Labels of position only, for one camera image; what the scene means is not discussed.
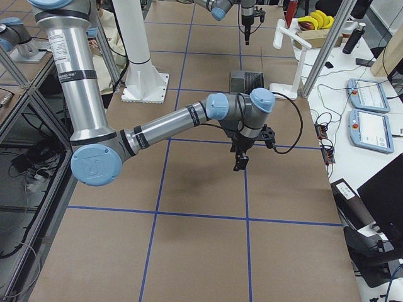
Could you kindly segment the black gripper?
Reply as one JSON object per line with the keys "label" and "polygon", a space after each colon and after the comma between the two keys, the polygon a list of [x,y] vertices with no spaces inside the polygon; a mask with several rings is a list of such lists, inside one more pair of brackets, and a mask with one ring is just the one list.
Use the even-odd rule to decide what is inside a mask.
{"label": "black gripper", "polygon": [[268,149],[275,147],[275,132],[264,124],[262,129],[258,131],[258,135],[254,138],[247,137],[240,132],[236,132],[231,137],[232,146],[230,152],[236,154],[236,162],[233,171],[244,171],[249,162],[246,152],[254,145],[255,142],[264,142]]}
{"label": "black gripper", "polygon": [[[265,20],[266,12],[262,8],[258,8],[257,6],[251,6],[249,8],[245,8],[243,6],[238,6],[239,15],[238,15],[238,27],[239,31],[244,35],[245,44],[249,44],[251,35],[261,26],[261,24]],[[252,30],[251,27],[254,24],[254,20],[259,19],[259,25],[255,30]]]}

